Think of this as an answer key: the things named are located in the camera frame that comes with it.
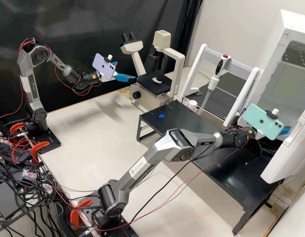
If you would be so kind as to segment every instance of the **white bottle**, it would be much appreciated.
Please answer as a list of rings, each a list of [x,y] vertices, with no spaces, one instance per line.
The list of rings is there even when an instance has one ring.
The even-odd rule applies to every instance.
[[[189,104],[188,104],[188,108],[190,110],[192,110],[193,112],[197,112],[197,108],[196,106],[198,105],[198,103],[195,100],[190,100]]]

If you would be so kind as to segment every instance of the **label sticker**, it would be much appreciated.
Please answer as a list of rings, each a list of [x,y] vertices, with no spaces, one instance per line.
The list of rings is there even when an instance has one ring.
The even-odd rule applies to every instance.
[[[178,92],[178,88],[179,88],[179,85],[176,85],[176,87],[175,87],[175,94]]]
[[[35,83],[35,79],[34,79],[34,75],[33,74],[28,76],[28,82],[29,82],[29,84],[31,86],[31,91],[32,91],[33,99],[36,99],[38,97],[38,94],[37,94],[36,83]]]
[[[22,77],[21,75],[20,75],[20,78],[21,78],[21,81],[22,81],[23,90],[26,93],[31,92],[31,87],[30,87],[30,83],[28,82],[28,78],[27,77]]]
[[[149,166],[150,164],[147,163],[145,157],[142,156],[142,158],[140,158],[135,165],[130,168],[129,174],[133,179],[138,179],[138,177],[141,176]]]

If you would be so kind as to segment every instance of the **microscope focus knob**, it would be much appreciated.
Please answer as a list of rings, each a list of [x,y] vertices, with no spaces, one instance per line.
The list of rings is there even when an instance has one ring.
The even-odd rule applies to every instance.
[[[142,95],[140,94],[139,91],[136,91],[136,92],[133,93],[133,98],[134,98],[134,99],[139,99],[141,96],[142,96]]]

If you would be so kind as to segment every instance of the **mounting plate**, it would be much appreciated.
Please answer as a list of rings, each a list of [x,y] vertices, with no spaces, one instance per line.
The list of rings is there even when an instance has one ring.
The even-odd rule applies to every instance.
[[[39,142],[49,142],[50,143],[48,146],[42,147],[41,149],[39,149],[38,150],[39,154],[44,154],[48,151],[51,151],[51,150],[61,146],[60,141],[49,128],[45,135],[40,136],[40,137],[30,137],[30,139],[36,141],[37,143],[39,143]]]

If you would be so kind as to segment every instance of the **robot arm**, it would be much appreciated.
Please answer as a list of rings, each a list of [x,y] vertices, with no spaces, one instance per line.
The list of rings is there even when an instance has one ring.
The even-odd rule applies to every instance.
[[[43,132],[47,131],[47,113],[40,101],[33,68],[49,61],[61,71],[64,78],[71,84],[75,84],[78,90],[83,90],[100,80],[98,72],[79,75],[70,65],[64,64],[48,46],[37,42],[34,38],[31,43],[23,46],[20,49],[17,64],[21,71],[20,77],[26,97],[25,109],[31,119],[39,124],[39,130]]]
[[[249,129],[252,130],[251,134],[246,132]],[[109,218],[121,214],[128,203],[130,192],[162,160],[186,161],[192,157],[199,146],[240,147],[246,143],[247,134],[254,137],[254,133],[251,127],[239,132],[213,134],[193,133],[184,129],[168,130],[119,180],[109,180],[99,188],[101,213]]]

